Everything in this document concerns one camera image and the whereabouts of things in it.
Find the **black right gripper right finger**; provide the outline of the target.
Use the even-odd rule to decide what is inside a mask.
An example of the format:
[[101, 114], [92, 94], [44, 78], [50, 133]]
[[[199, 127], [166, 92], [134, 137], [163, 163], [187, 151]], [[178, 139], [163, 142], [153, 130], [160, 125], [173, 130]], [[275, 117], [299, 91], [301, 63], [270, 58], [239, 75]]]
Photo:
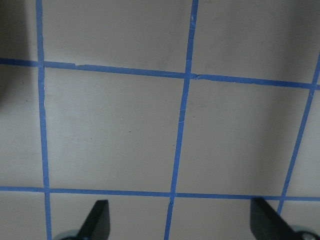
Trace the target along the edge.
[[262, 197], [250, 200], [250, 230], [256, 240], [302, 240]]

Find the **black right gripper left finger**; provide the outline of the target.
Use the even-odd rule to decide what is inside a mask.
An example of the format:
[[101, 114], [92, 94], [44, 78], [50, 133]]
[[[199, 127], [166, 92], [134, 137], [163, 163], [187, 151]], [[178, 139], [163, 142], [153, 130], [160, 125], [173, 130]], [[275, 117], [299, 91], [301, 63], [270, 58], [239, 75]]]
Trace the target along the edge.
[[108, 200], [97, 200], [76, 238], [78, 240], [107, 240], [111, 231]]

